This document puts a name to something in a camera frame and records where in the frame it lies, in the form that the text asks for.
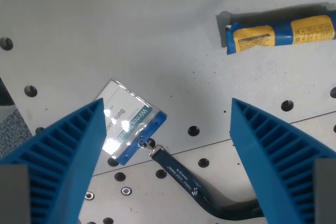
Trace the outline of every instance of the dark blue lanyard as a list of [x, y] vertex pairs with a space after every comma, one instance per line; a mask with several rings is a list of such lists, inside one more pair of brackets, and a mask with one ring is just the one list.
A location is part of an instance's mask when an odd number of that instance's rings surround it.
[[263, 217], [258, 200], [220, 207], [205, 185], [164, 149], [151, 155], [209, 214], [225, 220], [246, 220]]

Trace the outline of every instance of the lanyard clip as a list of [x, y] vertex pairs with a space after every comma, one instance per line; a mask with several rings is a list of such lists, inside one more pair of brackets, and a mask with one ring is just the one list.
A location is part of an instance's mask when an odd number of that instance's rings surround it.
[[149, 153], [149, 156], [152, 157], [156, 151], [158, 150], [163, 150], [163, 146], [162, 145], [156, 145], [154, 147], [151, 147], [151, 140], [149, 140], [148, 142], [145, 143], [145, 145], [141, 145], [140, 142], [143, 140], [143, 138], [141, 137], [139, 140], [138, 140], [138, 147], [142, 148], [142, 149], [145, 149], [145, 150], [148, 150], [150, 153]]

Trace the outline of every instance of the nutrition label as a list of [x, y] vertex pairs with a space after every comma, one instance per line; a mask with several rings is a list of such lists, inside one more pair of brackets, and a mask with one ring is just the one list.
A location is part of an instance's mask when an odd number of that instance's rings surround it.
[[236, 52], [245, 51], [251, 47], [275, 45], [274, 30], [270, 26], [256, 26], [236, 30], [233, 33]]
[[335, 36], [332, 22], [326, 15], [295, 20], [291, 26], [293, 44], [331, 40]]

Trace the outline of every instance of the mounting hole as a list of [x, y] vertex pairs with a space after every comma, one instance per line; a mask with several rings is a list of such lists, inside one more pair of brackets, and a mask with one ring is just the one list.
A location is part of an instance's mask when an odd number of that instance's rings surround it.
[[281, 104], [281, 109], [288, 112], [294, 108], [294, 103], [291, 100], [286, 100]]
[[126, 175], [124, 173], [116, 173], [114, 178], [116, 179], [116, 181], [124, 181], [126, 179]]
[[157, 178], [165, 178], [167, 176], [167, 172], [163, 169], [160, 169], [160, 170], [157, 170], [156, 173], [155, 173], [156, 177]]
[[336, 98], [336, 87], [330, 90], [330, 96]]
[[37, 127], [36, 130], [35, 130], [35, 134], [40, 133], [42, 130], [44, 130], [43, 127]]
[[129, 196], [132, 194], [132, 189], [130, 187], [123, 187], [121, 189], [121, 194], [125, 196]]
[[198, 161], [198, 166], [201, 167], [201, 168], [205, 168], [205, 167], [208, 167], [210, 164], [209, 160], [206, 159], [206, 158], [201, 158], [199, 161]]
[[116, 161], [112, 157], [107, 160], [107, 163], [112, 167], [116, 167], [117, 165], [119, 165], [118, 161]]
[[105, 218], [103, 219], [104, 224], [113, 224], [113, 220], [111, 218]]
[[191, 126], [188, 129], [188, 134], [190, 136], [197, 136], [200, 133], [200, 128], [198, 128], [197, 126]]
[[151, 141], [151, 143], [149, 144], [149, 146], [153, 148], [153, 147], [155, 146], [155, 140], [152, 139], [152, 138], [150, 138], [150, 139], [148, 139], [148, 140]]
[[0, 47], [3, 50], [6, 50], [6, 51], [12, 50], [12, 48], [13, 48], [13, 42], [12, 42], [12, 40], [10, 38], [2, 37], [0, 39]]
[[93, 200], [95, 198], [95, 195], [90, 192], [90, 191], [87, 191], [86, 194], [85, 194], [85, 199], [86, 200]]
[[35, 97], [37, 95], [37, 89], [32, 85], [27, 85], [25, 87], [25, 94], [28, 97]]

